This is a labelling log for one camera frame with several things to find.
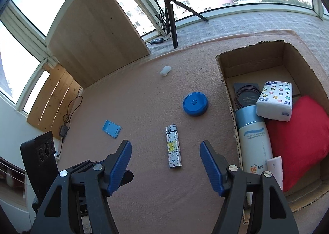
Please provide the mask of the red cloth pouch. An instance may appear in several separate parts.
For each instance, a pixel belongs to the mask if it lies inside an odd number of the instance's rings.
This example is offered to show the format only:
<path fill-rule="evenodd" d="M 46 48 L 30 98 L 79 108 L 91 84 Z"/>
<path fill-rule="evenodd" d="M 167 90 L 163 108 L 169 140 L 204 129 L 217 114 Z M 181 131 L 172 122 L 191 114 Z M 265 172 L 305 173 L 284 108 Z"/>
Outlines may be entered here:
<path fill-rule="evenodd" d="M 328 114 L 313 98 L 302 96 L 288 122 L 269 120 L 266 127 L 273 155 L 282 158 L 287 192 L 328 155 Z"/>

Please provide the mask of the white sunscreen bottle blue cap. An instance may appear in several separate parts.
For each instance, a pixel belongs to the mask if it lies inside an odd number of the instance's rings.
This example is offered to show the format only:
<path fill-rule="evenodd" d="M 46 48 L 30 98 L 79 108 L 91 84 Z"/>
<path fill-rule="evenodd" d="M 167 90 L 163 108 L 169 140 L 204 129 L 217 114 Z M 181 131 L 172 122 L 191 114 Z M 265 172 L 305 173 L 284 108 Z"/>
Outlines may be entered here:
<path fill-rule="evenodd" d="M 272 147 L 266 124 L 256 114 L 256 106 L 250 105 L 235 113 L 243 170 L 251 174 L 262 174 L 272 159 Z"/>

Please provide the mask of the blue plastic phone stand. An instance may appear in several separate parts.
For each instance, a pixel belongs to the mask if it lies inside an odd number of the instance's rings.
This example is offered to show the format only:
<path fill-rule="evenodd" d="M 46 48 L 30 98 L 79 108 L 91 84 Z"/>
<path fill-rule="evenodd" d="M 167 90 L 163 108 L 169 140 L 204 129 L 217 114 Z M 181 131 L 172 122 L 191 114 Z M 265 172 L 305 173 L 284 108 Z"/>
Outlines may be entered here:
<path fill-rule="evenodd" d="M 102 130 L 107 133 L 109 136 L 113 137 L 114 139 L 116 139 L 121 131 L 122 127 L 109 121 L 106 120 L 104 123 L 104 126 L 102 128 Z"/>

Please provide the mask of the patterned lighter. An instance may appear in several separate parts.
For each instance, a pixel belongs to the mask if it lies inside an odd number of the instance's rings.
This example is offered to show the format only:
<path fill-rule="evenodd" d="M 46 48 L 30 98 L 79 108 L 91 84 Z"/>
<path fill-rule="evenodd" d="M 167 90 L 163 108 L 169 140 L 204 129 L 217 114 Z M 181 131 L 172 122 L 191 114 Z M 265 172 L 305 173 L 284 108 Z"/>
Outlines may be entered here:
<path fill-rule="evenodd" d="M 169 168 L 181 167 L 182 160 L 178 138 L 178 129 L 175 124 L 169 125 L 166 128 L 166 142 Z"/>

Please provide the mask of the patterned tissue pack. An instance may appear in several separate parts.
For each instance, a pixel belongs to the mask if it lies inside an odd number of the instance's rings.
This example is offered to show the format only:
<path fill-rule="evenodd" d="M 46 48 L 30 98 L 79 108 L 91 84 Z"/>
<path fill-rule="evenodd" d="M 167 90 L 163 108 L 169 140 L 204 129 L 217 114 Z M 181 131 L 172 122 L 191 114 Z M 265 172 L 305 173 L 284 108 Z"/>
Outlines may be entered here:
<path fill-rule="evenodd" d="M 288 122 L 292 116 L 292 84 L 267 81 L 256 102 L 256 114 L 270 120 Z"/>

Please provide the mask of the dark grey card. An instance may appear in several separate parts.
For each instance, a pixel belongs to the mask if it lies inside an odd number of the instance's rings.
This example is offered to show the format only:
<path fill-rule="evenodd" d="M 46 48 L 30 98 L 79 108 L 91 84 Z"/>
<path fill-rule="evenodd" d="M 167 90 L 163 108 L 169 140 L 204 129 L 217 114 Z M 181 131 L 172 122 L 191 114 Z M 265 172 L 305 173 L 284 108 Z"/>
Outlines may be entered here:
<path fill-rule="evenodd" d="M 234 92 L 234 103 L 237 109 L 242 109 L 250 105 L 256 105 L 261 93 L 258 84 L 243 82 L 234 83 Z"/>

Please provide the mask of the blue round tape measure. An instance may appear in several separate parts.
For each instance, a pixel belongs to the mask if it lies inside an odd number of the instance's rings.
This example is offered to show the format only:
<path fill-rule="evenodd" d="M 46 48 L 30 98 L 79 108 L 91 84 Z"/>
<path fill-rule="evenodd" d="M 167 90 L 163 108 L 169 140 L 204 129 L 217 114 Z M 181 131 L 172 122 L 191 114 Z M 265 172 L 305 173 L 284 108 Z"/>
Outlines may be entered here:
<path fill-rule="evenodd" d="M 192 92 L 183 100 L 183 110 L 189 116 L 200 116 L 208 109 L 208 99 L 202 92 Z"/>

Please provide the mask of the pine slatted headboard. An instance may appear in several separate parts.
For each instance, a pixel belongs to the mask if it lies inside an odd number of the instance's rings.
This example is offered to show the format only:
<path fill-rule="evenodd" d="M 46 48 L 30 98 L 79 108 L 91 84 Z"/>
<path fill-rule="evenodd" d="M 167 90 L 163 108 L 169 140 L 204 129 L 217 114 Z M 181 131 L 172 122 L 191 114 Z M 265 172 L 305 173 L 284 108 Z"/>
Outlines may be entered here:
<path fill-rule="evenodd" d="M 43 69 L 50 75 L 38 93 L 27 122 L 42 132 L 51 131 L 59 139 L 63 116 L 71 111 L 80 85 L 59 64 L 53 68 L 45 64 Z"/>

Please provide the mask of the cardboard box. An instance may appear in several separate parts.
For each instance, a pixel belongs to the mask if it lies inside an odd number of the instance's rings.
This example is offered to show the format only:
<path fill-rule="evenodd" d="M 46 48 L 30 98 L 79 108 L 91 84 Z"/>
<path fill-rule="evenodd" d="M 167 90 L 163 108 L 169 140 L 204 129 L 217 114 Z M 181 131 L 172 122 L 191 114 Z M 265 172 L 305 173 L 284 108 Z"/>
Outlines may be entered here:
<path fill-rule="evenodd" d="M 263 86 L 270 80 L 284 80 L 293 85 L 293 105 L 302 96 L 317 101 L 328 113 L 328 77 L 304 44 L 283 40 L 259 42 L 217 55 L 230 112 L 235 111 L 234 82 L 251 82 Z M 295 216 L 328 197 L 328 155 L 311 168 L 292 189 L 285 192 Z"/>

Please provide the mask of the white small cap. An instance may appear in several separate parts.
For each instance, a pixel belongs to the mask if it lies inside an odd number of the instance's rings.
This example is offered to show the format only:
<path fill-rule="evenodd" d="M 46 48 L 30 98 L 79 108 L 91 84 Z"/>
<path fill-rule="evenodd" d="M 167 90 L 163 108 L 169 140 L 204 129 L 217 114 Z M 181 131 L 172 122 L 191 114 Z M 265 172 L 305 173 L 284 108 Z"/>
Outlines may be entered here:
<path fill-rule="evenodd" d="M 162 76 L 167 76 L 168 73 L 172 70 L 170 66 L 164 66 L 164 68 L 161 70 L 160 74 Z"/>

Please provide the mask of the light wooden board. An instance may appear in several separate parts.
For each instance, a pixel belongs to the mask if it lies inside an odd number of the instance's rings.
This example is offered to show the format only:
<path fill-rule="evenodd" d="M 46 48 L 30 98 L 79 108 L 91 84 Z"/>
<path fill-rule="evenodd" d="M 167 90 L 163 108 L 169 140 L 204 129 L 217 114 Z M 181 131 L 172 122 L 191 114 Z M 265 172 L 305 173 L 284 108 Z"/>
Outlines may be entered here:
<path fill-rule="evenodd" d="M 82 88 L 150 54 L 116 0 L 73 0 L 48 48 Z"/>

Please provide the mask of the checkered bed sheet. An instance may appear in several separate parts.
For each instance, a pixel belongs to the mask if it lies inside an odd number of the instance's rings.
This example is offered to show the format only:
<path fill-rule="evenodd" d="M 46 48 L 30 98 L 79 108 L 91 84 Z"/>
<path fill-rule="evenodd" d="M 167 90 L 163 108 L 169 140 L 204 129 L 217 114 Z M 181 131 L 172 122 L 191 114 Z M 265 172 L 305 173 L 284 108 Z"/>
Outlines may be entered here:
<path fill-rule="evenodd" d="M 305 42 L 325 71 L 328 71 L 328 21 L 317 17 L 292 12 L 251 12 L 232 14 L 199 22 L 178 30 L 179 48 L 208 42 L 210 40 L 271 30 L 293 30 Z M 221 52 L 194 53 L 191 56 L 165 56 L 172 52 L 172 45 L 163 43 L 151 48 L 150 60 L 140 65 L 144 73 L 157 76 L 169 65 L 173 72 L 191 78 L 198 75 L 202 79 L 220 78 L 215 55 Z"/>

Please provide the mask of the black tripod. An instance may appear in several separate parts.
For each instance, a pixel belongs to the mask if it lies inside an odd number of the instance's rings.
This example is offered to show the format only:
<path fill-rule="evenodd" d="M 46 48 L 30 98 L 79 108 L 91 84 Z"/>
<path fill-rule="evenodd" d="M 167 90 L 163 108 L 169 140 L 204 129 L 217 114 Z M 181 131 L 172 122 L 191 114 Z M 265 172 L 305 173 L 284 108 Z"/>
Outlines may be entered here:
<path fill-rule="evenodd" d="M 176 22 L 175 22 L 175 14 L 173 11 L 173 3 L 175 5 L 191 12 L 193 15 L 199 17 L 199 19 L 202 19 L 205 22 L 208 22 L 209 20 L 202 16 L 200 13 L 196 12 L 192 8 L 188 7 L 187 5 L 177 1 L 177 0 L 164 0 L 164 6 L 165 6 L 165 16 L 166 16 L 166 23 L 169 27 L 169 32 L 172 37 L 172 44 L 173 48 L 176 49 L 178 47 L 178 39 L 177 39 L 177 30 L 176 30 Z"/>

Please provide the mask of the white wall socket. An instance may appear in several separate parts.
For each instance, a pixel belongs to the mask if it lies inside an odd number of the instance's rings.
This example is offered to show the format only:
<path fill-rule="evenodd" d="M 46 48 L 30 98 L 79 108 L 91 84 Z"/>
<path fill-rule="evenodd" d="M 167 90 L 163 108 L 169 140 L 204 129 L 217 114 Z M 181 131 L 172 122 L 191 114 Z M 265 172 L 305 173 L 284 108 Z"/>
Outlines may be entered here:
<path fill-rule="evenodd" d="M 57 161 L 60 160 L 60 154 L 59 154 L 58 151 L 55 152 L 55 159 L 56 159 Z"/>

